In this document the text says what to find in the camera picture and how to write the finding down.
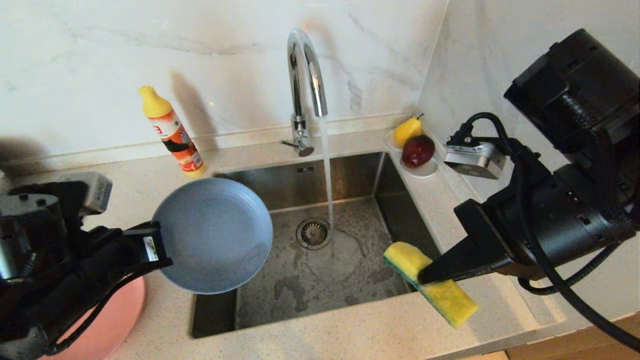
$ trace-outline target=yellow bottle cap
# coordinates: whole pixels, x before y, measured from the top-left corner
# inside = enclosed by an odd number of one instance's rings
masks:
[[[160,97],[153,86],[145,85],[138,92],[142,95],[142,112],[148,118],[163,117],[173,110],[171,103]]]

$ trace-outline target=dish soap bottle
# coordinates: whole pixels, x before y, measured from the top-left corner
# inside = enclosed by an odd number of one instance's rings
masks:
[[[138,92],[143,99],[142,111],[182,171],[189,177],[202,176],[205,172],[204,162],[171,103],[160,97],[152,86],[143,86]]]

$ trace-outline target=pink bowl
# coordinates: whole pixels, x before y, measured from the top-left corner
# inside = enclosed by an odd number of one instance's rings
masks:
[[[138,321],[145,305],[145,280],[139,277],[118,290],[104,306],[100,315],[68,349],[40,360],[104,360],[122,345]],[[87,311],[62,337],[70,335],[84,319]]]

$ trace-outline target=blue plate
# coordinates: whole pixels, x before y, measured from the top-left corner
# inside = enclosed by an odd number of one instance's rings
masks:
[[[249,281],[271,251],[267,207],[251,189],[228,179],[193,181],[171,193],[153,217],[160,222],[171,282],[198,294],[233,290]]]

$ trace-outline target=running water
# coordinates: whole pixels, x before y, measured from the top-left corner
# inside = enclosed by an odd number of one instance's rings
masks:
[[[326,198],[329,202],[329,235],[333,232],[333,194],[331,191],[331,164],[329,162],[329,138],[326,131],[326,116],[319,117],[320,133],[322,135],[322,153],[324,158],[324,180],[326,182]]]

